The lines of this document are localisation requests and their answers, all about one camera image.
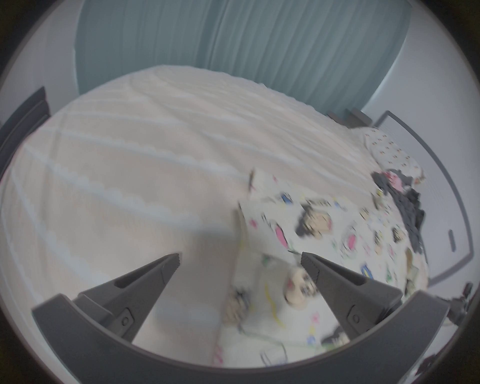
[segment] white panel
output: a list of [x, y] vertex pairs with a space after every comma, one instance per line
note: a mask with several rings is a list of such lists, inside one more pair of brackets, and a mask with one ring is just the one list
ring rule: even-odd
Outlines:
[[[467, 228], [460, 206], [442, 170], [407, 129], [390, 116], [379, 128], [416, 159], [424, 170], [426, 180], [415, 189], [421, 193], [421, 208], [425, 211], [420, 232], [427, 253], [430, 278], [434, 278], [469, 254]], [[448, 235], [450, 230], [455, 240], [454, 251]]]

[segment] gray gripper arm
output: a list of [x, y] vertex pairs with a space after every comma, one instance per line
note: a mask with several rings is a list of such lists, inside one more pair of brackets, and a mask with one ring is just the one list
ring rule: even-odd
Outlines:
[[401, 305], [402, 291], [313, 253], [301, 265], [316, 284], [350, 340], [377, 325]]
[[131, 342], [179, 266], [179, 253], [164, 256], [80, 292], [73, 302], [97, 323]]

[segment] crumpled black garment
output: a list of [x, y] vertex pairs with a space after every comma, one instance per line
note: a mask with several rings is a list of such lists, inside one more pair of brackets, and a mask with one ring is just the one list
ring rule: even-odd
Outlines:
[[420, 194], [414, 189], [411, 189], [406, 195], [401, 194], [390, 185], [387, 176], [383, 173], [374, 172], [372, 173], [372, 178], [378, 188], [385, 194], [392, 195], [395, 205], [402, 216], [413, 251], [422, 253], [420, 227], [425, 217], [425, 211], [420, 209]]

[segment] wall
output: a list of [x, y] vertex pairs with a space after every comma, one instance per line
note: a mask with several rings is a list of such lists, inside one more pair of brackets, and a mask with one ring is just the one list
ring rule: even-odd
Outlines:
[[78, 96], [74, 41], [84, 0], [64, 0], [27, 36], [0, 88], [0, 121], [45, 86], [51, 113]]
[[[467, 208], [480, 249], [480, 87], [468, 62], [442, 24], [412, 1], [404, 45], [380, 87], [363, 108], [376, 121], [392, 111], [432, 148], [452, 176]], [[433, 287], [445, 297], [460, 294], [465, 281], [478, 283], [480, 256]]]

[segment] beige bedding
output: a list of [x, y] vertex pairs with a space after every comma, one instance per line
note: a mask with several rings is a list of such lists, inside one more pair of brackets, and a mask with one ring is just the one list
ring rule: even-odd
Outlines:
[[190, 67], [129, 74], [55, 114], [0, 183], [1, 295], [35, 351], [63, 370], [34, 305], [179, 251], [183, 264], [134, 344], [210, 365], [254, 167], [369, 208], [370, 173], [380, 171], [347, 128], [313, 108]]

